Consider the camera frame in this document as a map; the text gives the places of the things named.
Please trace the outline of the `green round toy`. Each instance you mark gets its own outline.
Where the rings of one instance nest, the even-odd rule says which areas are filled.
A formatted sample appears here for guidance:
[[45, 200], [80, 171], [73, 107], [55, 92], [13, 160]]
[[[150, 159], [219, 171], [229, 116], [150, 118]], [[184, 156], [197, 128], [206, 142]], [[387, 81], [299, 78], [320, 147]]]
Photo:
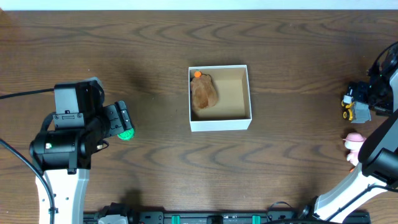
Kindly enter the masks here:
[[123, 133], [118, 134], [118, 138], [123, 141], [129, 141], [134, 137], [134, 135], [135, 135], [135, 130], [134, 128], [131, 128], [124, 131]]

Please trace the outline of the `yellow grey toy truck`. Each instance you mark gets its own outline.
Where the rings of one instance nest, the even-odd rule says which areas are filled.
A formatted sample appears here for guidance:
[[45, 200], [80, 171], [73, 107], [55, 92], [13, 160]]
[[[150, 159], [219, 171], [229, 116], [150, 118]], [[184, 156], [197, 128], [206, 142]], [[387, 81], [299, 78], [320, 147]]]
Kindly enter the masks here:
[[352, 96], [345, 95], [341, 101], [343, 107], [342, 117], [351, 123], [362, 124], [371, 120], [369, 106], [365, 103], [354, 101]]

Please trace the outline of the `pink duck toy with hat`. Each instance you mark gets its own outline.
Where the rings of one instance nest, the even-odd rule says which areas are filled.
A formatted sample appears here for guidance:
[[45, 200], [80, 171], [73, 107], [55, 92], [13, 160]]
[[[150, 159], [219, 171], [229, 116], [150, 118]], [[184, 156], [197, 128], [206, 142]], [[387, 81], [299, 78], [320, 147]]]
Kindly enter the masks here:
[[354, 171], [354, 168], [358, 165], [359, 151], [365, 140], [366, 137], [359, 133], [349, 133], [345, 138], [343, 138], [344, 146], [349, 150], [346, 160], [353, 165], [349, 172]]

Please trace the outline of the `brown plush bear toy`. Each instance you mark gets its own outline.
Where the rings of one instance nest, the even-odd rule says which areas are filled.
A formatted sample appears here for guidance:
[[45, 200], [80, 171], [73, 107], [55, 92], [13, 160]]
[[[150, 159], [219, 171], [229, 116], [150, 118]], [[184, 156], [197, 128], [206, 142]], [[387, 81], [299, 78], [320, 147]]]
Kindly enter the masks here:
[[191, 104], [195, 111], [214, 107], [219, 100], [212, 77], [199, 70], [196, 70], [193, 74], [190, 89], [192, 93]]

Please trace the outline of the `white cardboard box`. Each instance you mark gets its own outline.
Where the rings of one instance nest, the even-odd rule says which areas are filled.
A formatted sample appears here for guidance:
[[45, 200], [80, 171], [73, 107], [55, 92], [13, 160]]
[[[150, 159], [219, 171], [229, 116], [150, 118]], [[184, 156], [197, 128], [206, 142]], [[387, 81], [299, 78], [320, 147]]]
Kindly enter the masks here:
[[246, 130], [252, 121], [248, 67], [246, 65], [189, 67], [189, 81], [195, 78], [195, 72], [210, 76], [217, 92], [218, 102], [210, 108], [194, 110], [193, 89], [188, 87], [191, 131]]

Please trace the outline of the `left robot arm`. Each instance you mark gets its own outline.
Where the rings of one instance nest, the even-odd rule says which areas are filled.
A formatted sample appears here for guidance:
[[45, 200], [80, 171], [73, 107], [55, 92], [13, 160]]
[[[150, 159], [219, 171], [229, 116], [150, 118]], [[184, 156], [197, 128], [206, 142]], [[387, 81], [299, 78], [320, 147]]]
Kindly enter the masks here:
[[54, 86], [55, 111], [30, 144], [40, 198], [39, 222], [83, 223], [91, 157], [108, 147], [106, 138], [130, 140], [134, 126], [124, 101], [105, 106], [101, 81], [89, 78]]

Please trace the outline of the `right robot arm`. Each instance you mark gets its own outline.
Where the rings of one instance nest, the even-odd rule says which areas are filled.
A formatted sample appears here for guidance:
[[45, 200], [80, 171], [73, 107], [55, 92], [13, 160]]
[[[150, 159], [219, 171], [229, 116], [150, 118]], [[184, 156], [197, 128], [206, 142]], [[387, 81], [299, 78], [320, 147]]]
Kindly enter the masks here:
[[348, 176], [315, 197], [298, 216], [299, 223], [343, 223], [353, 211], [384, 192], [397, 191], [397, 44], [384, 49], [368, 70], [368, 82], [351, 82], [343, 96], [343, 118], [370, 121], [371, 111], [386, 116], [368, 137], [349, 133], [343, 140], [352, 163]]

